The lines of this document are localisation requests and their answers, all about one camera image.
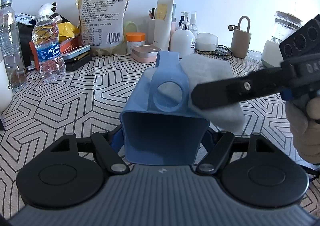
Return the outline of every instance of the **geometric pattern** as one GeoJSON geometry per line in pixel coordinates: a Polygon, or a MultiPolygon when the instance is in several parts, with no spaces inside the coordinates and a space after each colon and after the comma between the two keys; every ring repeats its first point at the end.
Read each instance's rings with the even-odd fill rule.
{"type": "MultiPolygon", "coordinates": [[[[260,52],[250,51],[245,59],[228,61],[236,77],[263,68],[260,57],[260,52]]],[[[88,137],[119,125],[119,114],[137,81],[153,65],[136,62],[130,55],[95,57],[53,84],[44,84],[38,71],[28,73],[27,85],[2,113],[6,131],[0,131],[0,214],[10,218],[24,206],[15,183],[17,173],[56,139],[68,132],[88,137]]],[[[310,166],[293,147],[279,95],[240,105],[246,118],[242,135],[260,132],[294,161],[310,166]]],[[[204,154],[201,148],[197,160],[204,154]]],[[[91,154],[82,156],[93,159],[91,154]]],[[[314,180],[301,205],[318,215],[319,200],[320,182],[314,180]]]]}

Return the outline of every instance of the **white glove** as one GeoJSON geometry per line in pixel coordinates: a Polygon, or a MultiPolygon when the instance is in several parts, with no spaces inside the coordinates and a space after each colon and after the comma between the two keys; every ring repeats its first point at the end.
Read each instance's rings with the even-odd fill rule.
{"type": "Polygon", "coordinates": [[[314,98],[307,103],[305,114],[291,102],[286,102],[285,112],[290,122],[293,135],[293,145],[300,157],[312,164],[320,163],[320,98],[314,98]]]}

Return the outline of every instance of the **pink compact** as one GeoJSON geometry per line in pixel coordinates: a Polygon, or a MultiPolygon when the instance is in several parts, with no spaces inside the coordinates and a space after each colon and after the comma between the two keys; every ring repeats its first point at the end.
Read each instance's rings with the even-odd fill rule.
{"type": "Polygon", "coordinates": [[[153,45],[142,45],[132,48],[132,57],[140,63],[152,63],[157,60],[157,54],[160,51],[153,45]]]}

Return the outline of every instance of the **electric kettle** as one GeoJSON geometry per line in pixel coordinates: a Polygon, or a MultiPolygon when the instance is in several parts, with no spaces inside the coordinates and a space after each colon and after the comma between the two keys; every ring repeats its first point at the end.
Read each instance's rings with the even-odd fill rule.
{"type": "Polygon", "coordinates": [[[12,100],[12,89],[9,83],[4,60],[0,49],[0,114],[7,108],[12,100]]]}
{"type": "Polygon", "coordinates": [[[261,62],[267,68],[280,67],[283,58],[279,44],[302,27],[302,21],[289,13],[277,11],[275,17],[271,39],[266,41],[261,56],[261,62]]]}

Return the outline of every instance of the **orange lid jar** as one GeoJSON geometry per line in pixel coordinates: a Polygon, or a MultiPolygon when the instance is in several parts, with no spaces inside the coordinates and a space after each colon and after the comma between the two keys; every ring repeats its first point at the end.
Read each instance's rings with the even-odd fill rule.
{"type": "Polygon", "coordinates": [[[127,54],[132,54],[132,48],[146,44],[146,34],[140,32],[126,33],[127,37],[127,54]]]}

